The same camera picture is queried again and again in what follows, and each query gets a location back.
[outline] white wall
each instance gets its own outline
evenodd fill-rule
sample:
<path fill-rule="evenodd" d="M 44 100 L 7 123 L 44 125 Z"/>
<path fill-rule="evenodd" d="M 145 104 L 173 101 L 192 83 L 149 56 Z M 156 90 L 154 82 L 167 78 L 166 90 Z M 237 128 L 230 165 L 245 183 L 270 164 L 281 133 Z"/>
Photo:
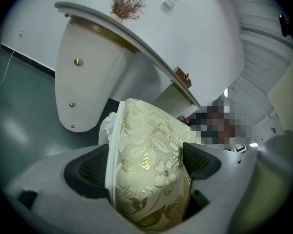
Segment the white wall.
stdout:
<path fill-rule="evenodd" d="M 57 51 L 68 19 L 53 6 L 57 1 L 79 3 L 109 13 L 110 0 L 18 0 L 6 17 L 2 43 L 56 70 Z M 174 69 L 181 67 L 193 81 L 190 91 L 201 105 L 208 104 L 235 80 L 244 68 L 239 23 L 229 0 L 178 0 L 167 10 L 164 0 L 146 0 L 147 7 L 138 21 L 124 23 L 142 38 Z M 124 77 L 134 69 L 128 68 Z M 144 84 L 140 91 L 158 88 L 159 95 L 169 84 L 156 72 L 154 84 Z M 136 80 L 149 78 L 147 68 L 140 77 L 119 83 L 114 99 L 126 99 L 128 87 Z"/>

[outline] light fixture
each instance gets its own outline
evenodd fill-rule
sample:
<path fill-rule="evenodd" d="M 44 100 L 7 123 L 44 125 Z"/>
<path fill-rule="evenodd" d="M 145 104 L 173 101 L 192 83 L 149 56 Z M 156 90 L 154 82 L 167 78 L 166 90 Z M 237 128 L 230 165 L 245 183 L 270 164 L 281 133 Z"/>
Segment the light fixture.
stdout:
<path fill-rule="evenodd" d="M 255 143 L 251 143 L 250 146 L 251 146 L 251 147 L 257 147 L 258 144 L 255 142 Z"/>
<path fill-rule="evenodd" d="M 228 88 L 224 91 L 224 95 L 228 98 Z"/>

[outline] black baseboard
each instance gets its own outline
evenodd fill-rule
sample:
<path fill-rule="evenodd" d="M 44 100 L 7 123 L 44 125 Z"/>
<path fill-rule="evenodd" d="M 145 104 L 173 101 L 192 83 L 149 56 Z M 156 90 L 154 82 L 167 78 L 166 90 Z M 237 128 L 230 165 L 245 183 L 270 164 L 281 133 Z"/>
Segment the black baseboard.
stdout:
<path fill-rule="evenodd" d="M 9 47 L 7 47 L 7 46 L 5 46 L 3 44 L 1 44 L 1 48 L 3 50 L 5 50 L 6 52 L 10 53 L 10 54 L 13 53 L 13 49 L 10 49 Z M 16 57 L 17 59 L 29 64 L 32 67 L 37 68 L 38 70 L 44 72 L 47 75 L 49 75 L 49 76 L 51 76 L 53 78 L 55 77 L 55 72 L 53 70 L 47 68 L 46 66 L 41 65 L 40 63 L 37 63 L 36 61 L 34 61 L 34 60 L 32 60 L 32 59 L 20 54 L 17 51 L 14 51 L 13 56 Z M 116 101 L 116 100 L 113 100 L 111 98 L 108 99 L 108 103 L 113 104 L 113 105 L 115 105 L 117 107 L 119 106 L 119 102 Z"/>

